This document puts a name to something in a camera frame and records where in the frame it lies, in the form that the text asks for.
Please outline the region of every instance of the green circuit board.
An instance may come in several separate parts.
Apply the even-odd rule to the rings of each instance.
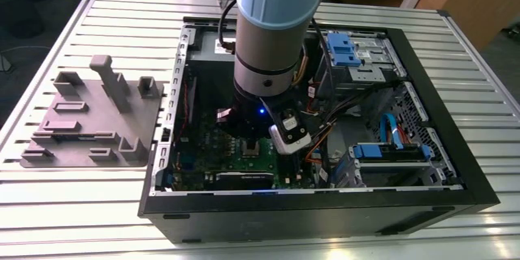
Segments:
[[[202,191],[206,176],[222,172],[257,172],[273,174],[272,189],[304,188],[302,182],[280,178],[278,155],[268,138],[258,140],[258,149],[244,152],[245,140],[230,137],[214,125],[208,114],[182,137],[182,145],[172,155],[173,188],[178,191]]]

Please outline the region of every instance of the blue drive bracket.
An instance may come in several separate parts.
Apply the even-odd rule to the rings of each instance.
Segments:
[[[354,44],[345,33],[329,33],[326,35],[328,48],[332,54],[332,64],[334,66],[358,67],[361,60],[354,54]]]
[[[417,161],[424,159],[430,161],[434,154],[432,149],[421,144],[409,144],[406,149],[393,149],[386,147],[386,143],[381,144],[357,144],[352,146],[353,157],[356,159],[376,159],[394,160],[397,157],[402,160]]]

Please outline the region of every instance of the aluminum table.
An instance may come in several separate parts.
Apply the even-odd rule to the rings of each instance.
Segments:
[[[498,194],[501,204],[478,214],[453,217],[408,236],[173,245],[136,216],[145,168],[20,166],[21,151],[53,99],[57,73],[77,71],[81,78],[97,79],[88,68],[90,55],[106,54],[126,80],[153,76],[168,82],[182,17],[217,18],[220,13],[217,0],[81,0],[0,131],[0,257],[438,260],[518,256],[520,108],[452,19],[436,11],[322,4],[314,17],[320,23],[404,30]]]

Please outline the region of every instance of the floor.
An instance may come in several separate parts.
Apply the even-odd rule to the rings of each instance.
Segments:
[[[45,22],[45,32],[29,40],[20,40],[0,29],[0,51],[16,46],[52,47],[78,1],[45,0],[37,3],[36,7]],[[9,116],[45,55],[46,49],[42,48],[20,49],[5,53],[16,70],[9,75],[0,73],[0,126]],[[513,41],[506,38],[505,34],[498,34],[481,55],[512,95],[520,100],[520,83],[517,82],[520,68],[516,67],[520,60],[520,41]]]

